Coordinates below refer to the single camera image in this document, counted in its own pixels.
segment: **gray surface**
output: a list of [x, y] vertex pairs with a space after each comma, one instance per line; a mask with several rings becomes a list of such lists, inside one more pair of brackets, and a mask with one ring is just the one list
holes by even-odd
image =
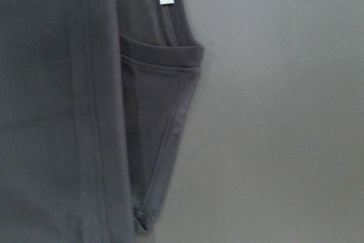
[[185, 6], [204, 70], [138, 243], [364, 242], [364, 1]]

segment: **stitched seam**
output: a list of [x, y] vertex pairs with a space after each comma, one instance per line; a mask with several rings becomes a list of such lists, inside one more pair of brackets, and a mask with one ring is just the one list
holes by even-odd
[[[86, 16], [85, 16], [85, 0], [81, 0], [82, 2], [82, 21], [84, 22], [86, 20]], [[82, 27], [82, 47], [83, 47], [83, 52], [85, 53], [85, 74], [86, 74], [86, 87], [87, 87], [87, 98], [88, 98], [88, 116], [89, 116], [89, 120], [91, 122], [91, 125], [92, 125], [92, 114], [91, 114], [91, 109], [90, 109], [90, 101], [91, 101], [91, 98], [90, 98], [90, 88], [89, 88], [89, 76], [88, 76], [88, 70], [89, 70], [89, 64], [87, 62], [87, 55], [86, 53], [88, 52], [88, 50], [86, 50], [86, 42], [85, 42], [85, 38], [86, 38], [86, 28], [85, 26], [83, 25]], [[92, 135], [92, 138], [94, 139], [94, 132], [93, 130], [91, 130], [91, 135]], [[94, 147], [94, 143], [92, 145], [92, 153], [93, 153], [93, 158], [94, 158], [94, 170], [95, 170], [95, 176], [96, 176], [96, 172], [97, 172], [97, 166], [96, 166], [96, 155], [95, 155], [95, 147]], [[101, 227], [101, 215], [100, 215], [100, 209], [97, 208], [97, 214], [98, 214], [98, 222], [99, 222], [99, 225]]]
[[187, 72], [194, 71], [195, 69], [200, 69], [200, 67], [169, 67], [167, 65], [155, 65], [155, 64], [150, 64], [150, 63], [142, 62], [142, 61], [139, 61], [139, 60], [135, 60], [133, 58], [123, 56], [123, 55], [121, 55], [121, 59], [125, 63], [137, 65], [139, 67], [150, 69], [150, 70], [153, 70], [153, 71], [168, 71], [168, 72], [185, 72], [185, 73], [187, 73]]
[[173, 42], [174, 44], [172, 44], [173, 46], [179, 46], [178, 44], [178, 40], [177, 40], [177, 36], [176, 36], [176, 33], [175, 33], [175, 29], [173, 27], [173, 24], [172, 24], [172, 20], [171, 20], [171, 13], [169, 12], [169, 7], [168, 5], [164, 5], [164, 13], [165, 13], [165, 18], [167, 20], [167, 22], [165, 22], [167, 24], [167, 30], [169, 31], [169, 34], [172, 36], [172, 39], [173, 39]]
[[[76, 16], [78, 17], [79, 16], [79, 12], [80, 12], [80, 9], [78, 8], [77, 10], [77, 14]], [[83, 9], [81, 9], [81, 17], [83, 18]], [[84, 182], [83, 179], [82, 179], [82, 163], [81, 163], [81, 160], [82, 160], [82, 155], [81, 155], [81, 142], [80, 142], [80, 129], [79, 129], [79, 125], [77, 124], [77, 117], [78, 117], [78, 113], [79, 111], [77, 110], [77, 107], [76, 107], [76, 99], [75, 99], [75, 96], [76, 96], [76, 88], [75, 88], [75, 53], [73, 52], [73, 49], [72, 49], [72, 41], [71, 41], [71, 31], [70, 29], [74, 26], [74, 22], [72, 20], [70, 20], [69, 18], [69, 15], [67, 16], [67, 34], [68, 34], [68, 50], [69, 50], [69, 57], [70, 57], [70, 60], [71, 60], [71, 81], [72, 81], [72, 105], [73, 105], [73, 118], [74, 118], [74, 129], [73, 129], [73, 133], [75, 135], [75, 142], [77, 144], [77, 160], [78, 160], [78, 163], [77, 163], [77, 167], [78, 167], [78, 170], [77, 170], [77, 178], [78, 178], [78, 193], [77, 193], [77, 196], [78, 196], [78, 201], [77, 201], [77, 206], [78, 207], [82, 207], [82, 201], [83, 201], [83, 198], [82, 198], [82, 189], [83, 189], [83, 185], [82, 183]], [[82, 56], [83, 58], [85, 58], [85, 49], [84, 49], [84, 40], [82, 40]], [[78, 222], [79, 224], [79, 227], [80, 227], [80, 238], [81, 238], [81, 243], [83, 241], [82, 239], [82, 234], [83, 234], [83, 226], [82, 226], [82, 213], [80, 211], [77, 211], [78, 212], [78, 217], [80, 218], [80, 221]]]
[[179, 94], [177, 96], [176, 104], [173, 107], [173, 111], [172, 111], [172, 113], [171, 113], [171, 115], [170, 115], [170, 117], [168, 119], [167, 124], [166, 124], [166, 128], [165, 128], [164, 133], [163, 133], [163, 139], [162, 139], [162, 142], [161, 142], [161, 145], [160, 145], [158, 157], [157, 157], [157, 160], [156, 160], [156, 162], [154, 164], [153, 175], [152, 175], [152, 178], [151, 178], [151, 181], [150, 181], [150, 184], [149, 184], [149, 188], [148, 188], [146, 197], [144, 198], [144, 202], [143, 202], [143, 204], [142, 204], [142, 206], [140, 208], [141, 211], [145, 210], [145, 208], [146, 208], [146, 206], [147, 206], [147, 204], [149, 202], [149, 199], [151, 197], [151, 194], [152, 194], [152, 192], [154, 190], [156, 178], [158, 177], [159, 170], [160, 170], [160, 165], [161, 165], [162, 160], [163, 160], [163, 155], [165, 154], [165, 151], [166, 151], [166, 144], [167, 144], [167, 141], [168, 141], [170, 133], [171, 133], [172, 125], [173, 125], [174, 120], [175, 120], [175, 115], [177, 113], [177, 108], [180, 105], [180, 100], [181, 100], [181, 97], [182, 97], [182, 94], [183, 94], [183, 90], [185, 88], [186, 79], [187, 79], [187, 74], [184, 75], [184, 78], [183, 78], [183, 80], [181, 82], [181, 86], [180, 86]]
[[[87, 10], [87, 28], [88, 28], [88, 35], [89, 35], [89, 39], [91, 39], [91, 34], [90, 34], [90, 24], [91, 24], [91, 12], [90, 12], [90, 0], [86, 0], [87, 6], [86, 6], [86, 10]], [[101, 211], [100, 211], [100, 207], [102, 205], [102, 202], [100, 200], [100, 198], [103, 198], [104, 200], [104, 210], [105, 210], [105, 214], [106, 214], [106, 225], [108, 228], [108, 232], [110, 232], [110, 225], [108, 222], [108, 215], [107, 215], [107, 209], [106, 209], [106, 197], [105, 197], [105, 182], [104, 182], [104, 176], [102, 176], [102, 156], [101, 156], [101, 149], [100, 149], [100, 125], [99, 125], [99, 118], [98, 118], [98, 113], [97, 113], [97, 105], [96, 105], [96, 87], [95, 87], [95, 80], [94, 80], [94, 55], [93, 55], [93, 43], [92, 41], [89, 42], [89, 54], [90, 54], [90, 69], [91, 69], [91, 79], [90, 79], [90, 84], [92, 85], [92, 90], [89, 90], [89, 92], [93, 92], [93, 107], [94, 107], [94, 115], [95, 115], [95, 119], [92, 117], [91, 112], [90, 112], [90, 116], [91, 119], [96, 123], [96, 128], [94, 128], [96, 130], [96, 132], [94, 132], [94, 129], [92, 130], [92, 135], [93, 135], [93, 139], [95, 139], [95, 137], [97, 137], [97, 144], [94, 143], [93, 146], [93, 152], [94, 152], [94, 158], [95, 158], [95, 166], [96, 166], [96, 183], [97, 183], [97, 188], [98, 190], [101, 190], [101, 194], [102, 197], [100, 197], [99, 195], [97, 195], [97, 200], [98, 200], [98, 214], [99, 214], [99, 221], [100, 221], [100, 228], [102, 230], [102, 219], [101, 219]], [[100, 155], [100, 169], [97, 167], [97, 163], [98, 163], [98, 159], [97, 159], [97, 151], [99, 152]], [[107, 233], [107, 235], [109, 236], [108, 239], [106, 239], [108, 242], [110, 242], [110, 235], [109, 233]]]
[[124, 36], [126, 39], [134, 42], [134, 43], [138, 43], [140, 45], [143, 45], [143, 46], [152, 46], [152, 47], [156, 47], [156, 48], [195, 48], [195, 47], [202, 47], [200, 44], [196, 43], [196, 44], [192, 44], [192, 45], [178, 45], [178, 46], [161, 46], [161, 45], [155, 45], [155, 44], [151, 44], [151, 43], [145, 43], [145, 42], [142, 42], [140, 40], [136, 40], [124, 33], [122, 33], [121, 31], [119, 32], [120, 36]]
[[157, 3], [157, 6], [158, 6], [158, 20], [159, 20], [159, 23], [160, 25], [163, 27], [163, 34], [164, 34], [164, 39], [165, 41], [167, 42], [167, 46], [170, 46], [172, 43], [170, 42], [169, 38], [168, 38], [168, 34], [167, 34], [167, 29], [166, 29], [166, 26], [164, 25], [164, 22], [163, 22], [163, 14], [162, 14], [162, 7], [160, 7], [160, 4], [158, 2], [158, 0], [156, 0], [156, 3]]

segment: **gray garment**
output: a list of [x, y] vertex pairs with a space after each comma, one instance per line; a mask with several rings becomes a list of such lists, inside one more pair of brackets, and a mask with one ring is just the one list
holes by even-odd
[[181, 0], [0, 3], [0, 242], [134, 242], [200, 74]]

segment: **dark gray fabric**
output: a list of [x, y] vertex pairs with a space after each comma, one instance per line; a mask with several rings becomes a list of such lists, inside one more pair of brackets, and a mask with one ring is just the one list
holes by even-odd
[[0, 242], [151, 229], [203, 48], [145, 1], [0, 0]]

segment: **dark gray pants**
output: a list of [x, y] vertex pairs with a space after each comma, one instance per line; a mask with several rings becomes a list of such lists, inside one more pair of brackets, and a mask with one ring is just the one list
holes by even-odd
[[182, 0], [0, 0], [0, 242], [133, 242], [203, 48]]

